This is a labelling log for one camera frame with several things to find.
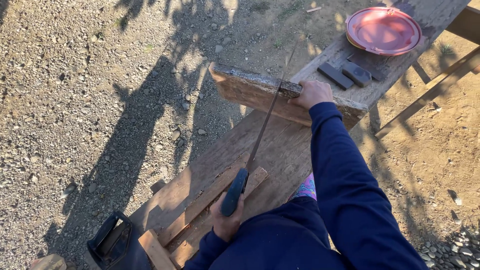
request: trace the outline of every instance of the hand saw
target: hand saw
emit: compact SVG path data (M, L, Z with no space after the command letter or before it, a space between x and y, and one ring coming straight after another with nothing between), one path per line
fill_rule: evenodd
M257 141L255 142L252 153L248 158L247 166L239 170L239 172L237 173L237 176L232 182L232 185L227 191L227 195L225 196L225 199L222 202L220 211L222 215L226 217L231 216L233 212L235 212L235 210L237 209L240 195L245 191L245 186L248 181L248 176L250 175L250 172L252 172L254 169L252 168L252 165L253 165L253 160L255 159L255 154L257 153L258 146L260 145L260 141L262 140L262 136L264 135L265 128L267 127L268 119L270 119L270 115L272 114L273 106L275 105L276 98L278 97L278 93L280 92L280 87L282 86L283 79L285 78L285 73L288 71L288 66L290 64L290 60L292 59L293 53L295 52L295 49L297 47L297 43L298 43L298 40L295 43L292 54L290 54L287 64L285 65L284 71L282 72L282 78L278 83L275 95L272 100L272 104L268 109L267 116L265 116L264 123L262 125L262 128L260 129L260 133L258 134Z

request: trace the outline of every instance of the red plastic lid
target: red plastic lid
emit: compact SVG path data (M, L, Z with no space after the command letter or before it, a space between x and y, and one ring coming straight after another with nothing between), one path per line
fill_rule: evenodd
M418 23L398 9L371 7L345 22L349 41L372 53L399 55L423 44Z

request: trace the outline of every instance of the dirt ground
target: dirt ground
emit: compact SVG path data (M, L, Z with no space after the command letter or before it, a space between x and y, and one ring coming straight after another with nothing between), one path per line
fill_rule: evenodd
M131 214L151 197L153 183L170 181L250 112L219 97L211 61L278 76L300 35L307 42L296 49L289 78L345 31L348 15L375 4L0 0L0 180L11 180L0 189L0 269L26 269L50 253L87 268L84 243L105 216ZM480 9L480 0L470 5ZM314 7L322 9L305 13ZM93 34L102 42L91 41ZM468 74L385 138L374 133L474 48L442 33L418 59L419 72L411 67L351 131L418 248L480 225L479 76ZM181 135L172 140L175 130ZM37 152L35 164L17 158ZM76 190L59 198L69 183ZM90 192L92 184L98 188Z

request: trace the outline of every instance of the saw handle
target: saw handle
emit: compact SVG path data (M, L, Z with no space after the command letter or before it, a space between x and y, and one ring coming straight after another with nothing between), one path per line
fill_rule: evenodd
M235 176L235 179L228 188L227 195L223 199L222 206L220 211L222 215L229 217L237 209L239 203L240 195L245 191L245 186L248 181L248 170L246 168L241 168Z

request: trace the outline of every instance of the person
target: person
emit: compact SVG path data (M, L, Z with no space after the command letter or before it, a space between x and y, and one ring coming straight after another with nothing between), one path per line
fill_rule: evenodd
M330 85L300 85L300 96L289 103L312 118L313 174L287 203L242 224L244 198L225 217L223 194L211 207L212 231L184 269L428 269L400 232L390 202L348 135Z

